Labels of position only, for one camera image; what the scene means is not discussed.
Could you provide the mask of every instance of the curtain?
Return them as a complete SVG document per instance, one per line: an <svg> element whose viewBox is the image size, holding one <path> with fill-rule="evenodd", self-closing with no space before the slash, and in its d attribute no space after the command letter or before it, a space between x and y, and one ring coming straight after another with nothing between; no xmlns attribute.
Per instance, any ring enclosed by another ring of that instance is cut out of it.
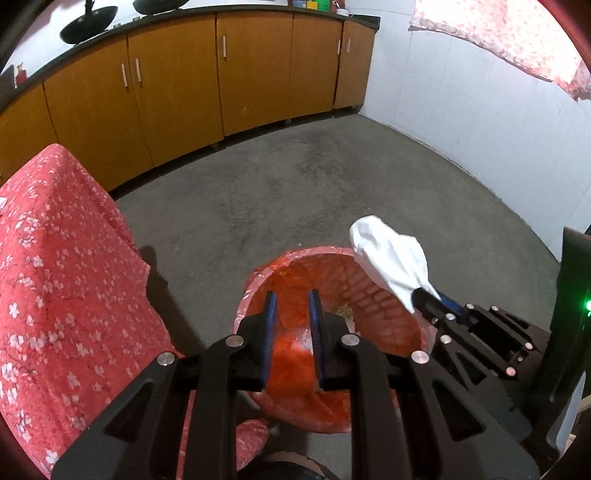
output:
<svg viewBox="0 0 591 480"><path fill-rule="evenodd" d="M411 28L470 41L529 74L557 83L575 100L591 98L588 68L537 0L417 0Z"/></svg>

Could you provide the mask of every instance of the cabinet handle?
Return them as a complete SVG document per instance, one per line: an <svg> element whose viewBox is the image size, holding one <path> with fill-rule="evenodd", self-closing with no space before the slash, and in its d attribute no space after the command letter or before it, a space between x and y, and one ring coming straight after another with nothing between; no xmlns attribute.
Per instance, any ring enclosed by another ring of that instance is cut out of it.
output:
<svg viewBox="0 0 591 480"><path fill-rule="evenodd" d="M123 85L127 88L127 75L125 74L125 64L121 64L121 73L123 74Z"/></svg>
<svg viewBox="0 0 591 480"><path fill-rule="evenodd" d="M138 82L142 83L142 73L139 70L139 59L135 59L135 71L138 73Z"/></svg>

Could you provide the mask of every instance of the red plastic bag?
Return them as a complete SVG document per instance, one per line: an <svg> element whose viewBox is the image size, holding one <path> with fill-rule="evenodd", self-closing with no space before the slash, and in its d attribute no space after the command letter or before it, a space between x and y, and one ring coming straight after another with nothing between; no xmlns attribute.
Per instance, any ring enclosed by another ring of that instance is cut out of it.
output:
<svg viewBox="0 0 591 480"><path fill-rule="evenodd" d="M317 288L323 308L351 316L350 329L384 352L408 356L426 349L428 324L420 325L400 301L378 287L350 248L315 247L286 252L256 269L246 282L233 331L263 308L267 291L278 297L277 328L267 389L252 399L269 416L319 433L351 428L349 394L318 388L308 320L308 297Z"/></svg>

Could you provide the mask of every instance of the red bottle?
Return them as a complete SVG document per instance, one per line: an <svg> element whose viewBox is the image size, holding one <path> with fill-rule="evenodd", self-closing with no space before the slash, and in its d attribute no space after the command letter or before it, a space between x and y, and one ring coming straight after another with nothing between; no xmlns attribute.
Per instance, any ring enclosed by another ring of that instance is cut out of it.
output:
<svg viewBox="0 0 591 480"><path fill-rule="evenodd" d="M26 81L27 81L27 71L22 68L22 63L20 63L19 65L17 65L17 76L15 78L15 82L17 84L17 87L22 85Z"/></svg>

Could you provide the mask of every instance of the cherry blossom pattern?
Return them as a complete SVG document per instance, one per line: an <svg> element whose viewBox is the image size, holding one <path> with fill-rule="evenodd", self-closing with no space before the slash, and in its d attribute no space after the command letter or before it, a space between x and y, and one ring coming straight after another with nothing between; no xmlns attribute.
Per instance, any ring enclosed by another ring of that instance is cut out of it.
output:
<svg viewBox="0 0 591 480"><path fill-rule="evenodd" d="M0 196L0 414L49 477L130 380L175 350L121 213L65 148L40 152ZM267 436L239 427L237 464Z"/></svg>
<svg viewBox="0 0 591 480"><path fill-rule="evenodd" d="M476 44L575 99L591 95L589 69L538 0L417 0L411 25Z"/></svg>

